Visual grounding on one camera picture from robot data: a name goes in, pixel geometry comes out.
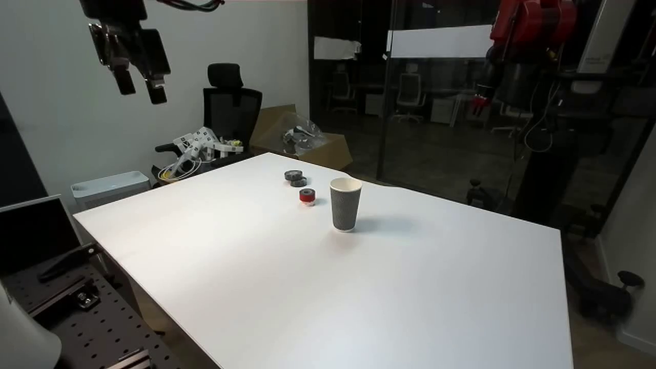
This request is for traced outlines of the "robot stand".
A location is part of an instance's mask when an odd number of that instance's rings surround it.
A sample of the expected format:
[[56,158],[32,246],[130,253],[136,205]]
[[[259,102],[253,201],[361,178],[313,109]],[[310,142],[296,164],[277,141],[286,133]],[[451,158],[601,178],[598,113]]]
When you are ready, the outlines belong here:
[[94,308],[53,310],[37,319],[63,344],[55,369],[183,369],[182,362],[160,335],[115,289],[113,279],[95,268],[91,260],[50,282],[40,283],[39,273],[63,255],[0,278],[25,309],[44,301],[79,276],[93,278],[100,296],[100,303]]

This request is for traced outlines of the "cardboard box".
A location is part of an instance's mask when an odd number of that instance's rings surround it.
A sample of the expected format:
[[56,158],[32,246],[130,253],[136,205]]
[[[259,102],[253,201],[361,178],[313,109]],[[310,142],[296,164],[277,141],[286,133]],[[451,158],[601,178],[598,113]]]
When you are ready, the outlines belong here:
[[291,104],[262,108],[262,110],[260,110],[249,144],[249,148],[254,153],[279,154],[281,156],[313,163],[333,170],[343,170],[352,163],[353,159],[349,147],[347,146],[346,138],[343,135],[328,133],[322,129],[323,133],[328,137],[328,144],[325,144],[318,149],[311,150],[309,153],[303,154],[302,156],[294,156],[285,153],[280,138],[283,129],[279,124],[279,120],[286,113],[298,114],[297,107]]

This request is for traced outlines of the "black office chair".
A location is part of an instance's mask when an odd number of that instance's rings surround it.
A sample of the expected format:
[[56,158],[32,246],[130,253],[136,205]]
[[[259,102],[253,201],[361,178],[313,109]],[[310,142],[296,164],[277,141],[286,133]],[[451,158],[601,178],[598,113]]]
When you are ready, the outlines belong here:
[[207,79],[210,87],[203,89],[202,128],[212,129],[218,138],[241,140],[244,152],[224,158],[218,157],[216,153],[215,159],[211,161],[206,161],[206,156],[201,154],[198,159],[186,161],[177,171],[172,171],[181,151],[173,145],[173,140],[169,144],[159,145],[155,147],[156,152],[172,152],[176,155],[172,164],[163,168],[151,168],[160,185],[181,181],[253,156],[249,151],[249,141],[261,110],[262,93],[244,87],[241,69],[237,64],[211,64],[207,68]]

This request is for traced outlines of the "grey ribbed paper cup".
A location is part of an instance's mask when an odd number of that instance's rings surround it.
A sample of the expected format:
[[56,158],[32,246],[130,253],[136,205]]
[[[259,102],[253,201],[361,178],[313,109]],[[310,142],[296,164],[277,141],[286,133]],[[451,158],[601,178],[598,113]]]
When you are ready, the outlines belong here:
[[363,183],[351,177],[331,180],[331,213],[333,226],[342,233],[349,233],[356,226]]

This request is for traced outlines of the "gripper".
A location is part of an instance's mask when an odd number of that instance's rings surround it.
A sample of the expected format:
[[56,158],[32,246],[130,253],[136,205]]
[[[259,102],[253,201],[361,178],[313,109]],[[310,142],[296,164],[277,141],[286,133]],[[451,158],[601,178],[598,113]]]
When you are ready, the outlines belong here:
[[[106,23],[138,23],[148,18],[144,0],[79,0],[87,18]],[[89,24],[100,64],[112,73],[122,95],[134,94],[135,88],[129,72],[130,62],[145,80],[146,90],[153,105],[167,102],[165,77],[171,73],[169,61],[162,45],[161,35],[155,29],[134,30],[128,41],[128,52],[119,35],[100,24]]]

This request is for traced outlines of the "clear plastic bag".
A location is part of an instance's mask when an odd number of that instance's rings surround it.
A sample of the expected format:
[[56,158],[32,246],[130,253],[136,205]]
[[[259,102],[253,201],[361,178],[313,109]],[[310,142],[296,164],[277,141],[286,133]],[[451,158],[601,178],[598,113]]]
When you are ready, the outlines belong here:
[[302,115],[286,113],[279,124],[283,129],[280,138],[285,153],[302,156],[329,143],[326,134]]

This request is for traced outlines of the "black clamp lever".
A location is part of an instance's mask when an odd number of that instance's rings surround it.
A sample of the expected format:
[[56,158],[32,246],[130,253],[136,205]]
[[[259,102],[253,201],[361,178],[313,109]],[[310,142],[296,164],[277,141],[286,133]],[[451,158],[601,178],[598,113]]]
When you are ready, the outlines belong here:
[[39,273],[37,280],[40,283],[50,282],[64,275],[69,270],[72,270],[85,262],[88,262],[92,256],[101,252],[101,246],[96,242],[90,242],[65,253],[62,257],[58,258],[51,266],[48,266],[44,271]]

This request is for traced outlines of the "white robot parts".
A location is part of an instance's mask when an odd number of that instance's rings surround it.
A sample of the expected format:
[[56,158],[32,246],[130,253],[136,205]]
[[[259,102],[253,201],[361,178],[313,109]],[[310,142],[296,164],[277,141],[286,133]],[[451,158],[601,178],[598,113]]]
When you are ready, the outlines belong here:
[[219,154],[218,157],[224,158],[244,152],[244,145],[241,140],[218,138],[212,129],[205,127],[194,133],[180,136],[174,139],[172,143],[181,151],[178,155],[178,161],[171,168],[172,171],[177,171],[186,161],[198,159],[201,154],[206,157],[205,161],[211,161],[215,159],[216,153]]

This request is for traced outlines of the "black metal rail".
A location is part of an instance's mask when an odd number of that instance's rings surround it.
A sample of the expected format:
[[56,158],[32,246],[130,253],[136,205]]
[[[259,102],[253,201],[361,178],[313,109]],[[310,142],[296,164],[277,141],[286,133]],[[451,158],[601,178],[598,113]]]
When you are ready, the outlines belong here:
[[28,316],[37,318],[48,311],[89,311],[100,303],[99,290],[93,278],[79,276],[68,285],[27,310]]

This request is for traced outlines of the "red robot on black pedestal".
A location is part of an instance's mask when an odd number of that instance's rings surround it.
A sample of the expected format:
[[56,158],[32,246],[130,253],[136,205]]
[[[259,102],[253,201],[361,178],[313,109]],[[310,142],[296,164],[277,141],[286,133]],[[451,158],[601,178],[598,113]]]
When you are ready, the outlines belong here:
[[560,202],[582,157],[604,154],[614,123],[643,121],[629,163],[656,128],[656,0],[501,0],[473,108],[496,98],[527,117],[518,136],[531,152],[515,199],[473,178],[466,204],[567,236],[597,234],[619,196],[570,213]]

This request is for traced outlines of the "white air purifier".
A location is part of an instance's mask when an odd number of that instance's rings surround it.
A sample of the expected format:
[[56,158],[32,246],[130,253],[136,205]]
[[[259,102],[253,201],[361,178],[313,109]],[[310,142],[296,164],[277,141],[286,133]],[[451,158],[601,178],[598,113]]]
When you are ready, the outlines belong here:
[[149,178],[140,171],[96,178],[70,186],[77,207],[82,212],[150,191],[151,188]]

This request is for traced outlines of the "black laptop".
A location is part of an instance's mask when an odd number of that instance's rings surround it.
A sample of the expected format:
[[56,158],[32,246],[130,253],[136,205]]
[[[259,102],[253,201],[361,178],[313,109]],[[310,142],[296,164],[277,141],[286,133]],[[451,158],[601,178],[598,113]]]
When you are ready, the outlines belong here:
[[81,245],[60,195],[0,207],[0,278]]

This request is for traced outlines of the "white office chair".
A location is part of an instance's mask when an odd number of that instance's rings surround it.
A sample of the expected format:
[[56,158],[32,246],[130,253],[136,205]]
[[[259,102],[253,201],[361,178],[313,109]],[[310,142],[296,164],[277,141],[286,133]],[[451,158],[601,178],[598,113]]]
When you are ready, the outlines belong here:
[[336,65],[331,79],[329,110],[333,113],[356,114],[355,91],[345,64]]
[[422,75],[417,63],[408,63],[400,73],[397,84],[397,97],[393,119],[398,122],[420,124],[424,117],[420,110],[424,107],[426,95],[422,90]]

